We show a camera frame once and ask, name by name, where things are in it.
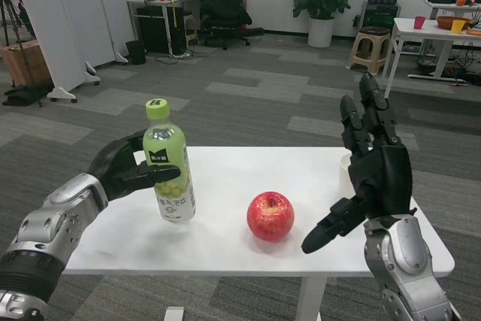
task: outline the trash bin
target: trash bin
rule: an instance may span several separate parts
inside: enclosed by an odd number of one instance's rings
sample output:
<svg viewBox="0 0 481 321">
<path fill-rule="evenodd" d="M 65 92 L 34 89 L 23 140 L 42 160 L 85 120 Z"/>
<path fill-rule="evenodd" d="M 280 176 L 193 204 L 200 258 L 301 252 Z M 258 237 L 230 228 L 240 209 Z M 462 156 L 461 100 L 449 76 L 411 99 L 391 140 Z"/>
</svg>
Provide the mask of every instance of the trash bin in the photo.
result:
<svg viewBox="0 0 481 321">
<path fill-rule="evenodd" d="M 145 47 L 143 41 L 128 41 L 126 46 L 129 51 L 131 64 L 145 64 Z"/>
</svg>

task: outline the green bottle cap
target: green bottle cap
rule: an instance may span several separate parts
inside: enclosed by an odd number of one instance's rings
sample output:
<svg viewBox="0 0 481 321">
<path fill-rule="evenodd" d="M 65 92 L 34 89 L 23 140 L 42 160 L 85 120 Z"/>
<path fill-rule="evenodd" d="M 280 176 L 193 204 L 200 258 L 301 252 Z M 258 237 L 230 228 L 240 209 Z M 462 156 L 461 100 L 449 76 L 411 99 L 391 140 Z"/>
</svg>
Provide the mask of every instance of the green bottle cap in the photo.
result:
<svg viewBox="0 0 481 321">
<path fill-rule="evenodd" d="M 163 120 L 171 114 L 171 109 L 165 99 L 158 98 L 148 101 L 145 104 L 147 117 L 150 120 Z"/>
</svg>

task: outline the tripod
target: tripod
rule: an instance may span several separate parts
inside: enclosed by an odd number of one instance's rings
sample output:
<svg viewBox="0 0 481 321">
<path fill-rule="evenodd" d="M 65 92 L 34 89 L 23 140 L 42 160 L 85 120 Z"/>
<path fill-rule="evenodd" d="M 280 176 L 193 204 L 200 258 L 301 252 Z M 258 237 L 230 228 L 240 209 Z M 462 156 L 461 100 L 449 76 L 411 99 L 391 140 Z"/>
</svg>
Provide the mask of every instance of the tripod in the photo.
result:
<svg viewBox="0 0 481 321">
<path fill-rule="evenodd" d="M 27 73 L 29 74 L 30 82 L 33 85 L 35 97 L 37 98 L 38 107 L 42 107 L 40 97 L 38 96 L 37 84 L 36 84 L 36 82 L 33 78 L 32 70 L 31 70 L 30 64 L 29 64 L 29 60 L 27 59 L 25 49 L 23 49 L 22 41 L 21 41 L 20 35 L 18 33 L 18 25 L 21 26 L 22 22 L 20 21 L 20 18 L 15 11 L 15 7 L 14 7 L 14 4 L 12 3 L 12 0 L 0 0 L 0 13 L 2 14 L 2 25 L 3 25 L 3 29 L 4 29 L 4 33 L 5 33 L 5 41 L 7 43 L 7 47 L 10 46 L 10 42 L 8 40 L 7 20 L 5 19 L 5 8 L 7 8 L 8 16 L 10 17 L 11 22 L 12 22 L 12 26 L 14 28 L 15 37 L 17 38 L 17 43 L 20 47 L 20 52 L 22 53 L 23 62 L 25 64 L 25 68 L 27 70 Z M 22 18 L 24 20 L 25 20 L 25 18 L 28 20 L 28 17 L 26 16 L 25 9 L 23 7 L 20 8 L 20 16 L 22 16 Z M 29 27 L 27 27 L 27 29 L 32 34 L 33 30 L 30 30 Z M 13 87 L 15 87 L 15 82 L 14 82 L 13 79 L 12 79 L 12 85 L 13 85 Z"/>
</svg>

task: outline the robotic arm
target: robotic arm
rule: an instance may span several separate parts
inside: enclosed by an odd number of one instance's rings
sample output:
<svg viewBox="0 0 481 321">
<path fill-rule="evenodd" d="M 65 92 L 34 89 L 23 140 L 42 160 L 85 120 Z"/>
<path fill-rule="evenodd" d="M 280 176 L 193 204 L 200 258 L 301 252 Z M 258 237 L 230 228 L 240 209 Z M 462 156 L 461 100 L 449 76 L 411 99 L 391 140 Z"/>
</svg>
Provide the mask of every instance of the robotic arm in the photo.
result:
<svg viewBox="0 0 481 321">
<path fill-rule="evenodd" d="M 416 209 L 410 210 L 413 178 L 406 147 L 395 132 L 389 102 L 369 73 L 360 83 L 365 114 L 345 95 L 340 105 L 343 141 L 351 150 L 349 176 L 355 190 L 318 223 L 302 244 L 305 253 L 346 236 L 363 223 L 365 259 L 380 285 L 392 320 L 461 321 L 433 274 L 432 256 L 422 238 Z M 368 145 L 374 137 L 372 150 Z"/>
<path fill-rule="evenodd" d="M 174 166 L 137 165 L 144 132 L 107 145 L 87 174 L 47 196 L 0 259 L 0 320 L 43 321 L 47 302 L 85 229 L 109 201 L 180 176 Z"/>
</svg>

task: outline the green grape drink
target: green grape drink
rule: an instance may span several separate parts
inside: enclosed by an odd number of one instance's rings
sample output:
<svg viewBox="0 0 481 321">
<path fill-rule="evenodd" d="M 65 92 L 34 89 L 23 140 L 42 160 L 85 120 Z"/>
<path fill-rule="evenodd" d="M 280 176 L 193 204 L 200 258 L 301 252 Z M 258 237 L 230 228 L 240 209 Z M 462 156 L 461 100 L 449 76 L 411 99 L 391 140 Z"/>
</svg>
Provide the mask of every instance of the green grape drink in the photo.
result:
<svg viewBox="0 0 481 321">
<path fill-rule="evenodd" d="M 195 215 L 195 198 L 187 156 L 186 138 L 170 121 L 166 100 L 153 99 L 146 104 L 151 126 L 144 134 L 144 152 L 148 165 L 175 165 L 180 176 L 157 183 L 154 187 L 160 214 L 171 223 L 186 223 Z"/>
</svg>

